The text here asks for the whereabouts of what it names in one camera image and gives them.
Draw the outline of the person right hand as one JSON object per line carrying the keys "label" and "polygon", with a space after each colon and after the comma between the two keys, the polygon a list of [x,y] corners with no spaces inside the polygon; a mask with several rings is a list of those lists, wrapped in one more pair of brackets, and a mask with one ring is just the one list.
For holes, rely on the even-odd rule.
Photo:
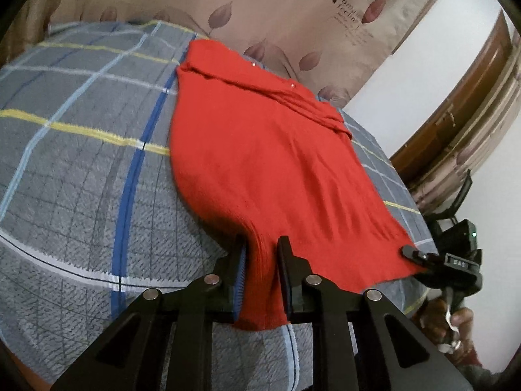
{"label": "person right hand", "polygon": [[452,334],[453,326],[459,331],[460,346],[447,358],[454,365],[475,365],[479,362],[472,339],[474,312],[463,307],[446,320],[447,303],[440,297],[428,302],[425,311],[419,317],[419,325],[423,334],[434,344],[440,345],[446,341],[448,334]]}

